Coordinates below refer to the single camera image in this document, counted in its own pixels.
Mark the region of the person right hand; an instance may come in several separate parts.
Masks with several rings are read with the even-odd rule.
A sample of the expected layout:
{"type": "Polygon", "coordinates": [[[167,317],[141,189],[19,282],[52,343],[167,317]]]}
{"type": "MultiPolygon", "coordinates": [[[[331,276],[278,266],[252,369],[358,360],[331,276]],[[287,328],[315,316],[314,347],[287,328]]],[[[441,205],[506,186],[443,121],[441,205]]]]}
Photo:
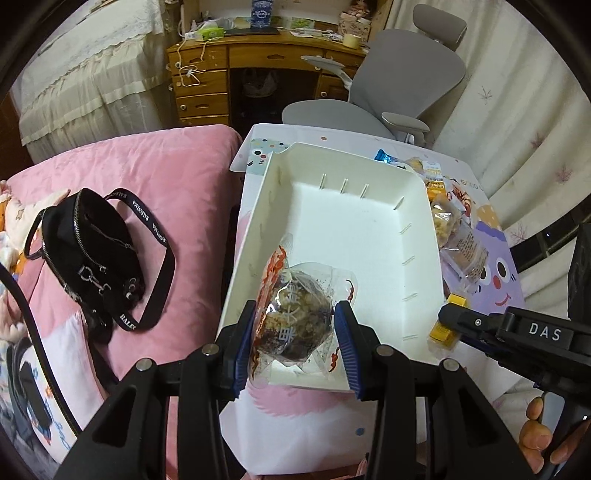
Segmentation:
{"type": "MultiPolygon", "coordinates": [[[[523,425],[518,445],[534,474],[538,474],[544,464],[543,452],[549,447],[553,436],[548,427],[539,419],[543,413],[544,401],[541,397],[534,398],[526,410],[527,421],[523,425]]],[[[566,462],[574,453],[586,431],[590,420],[583,422],[555,451],[550,455],[549,462],[559,465],[566,462]]]]}

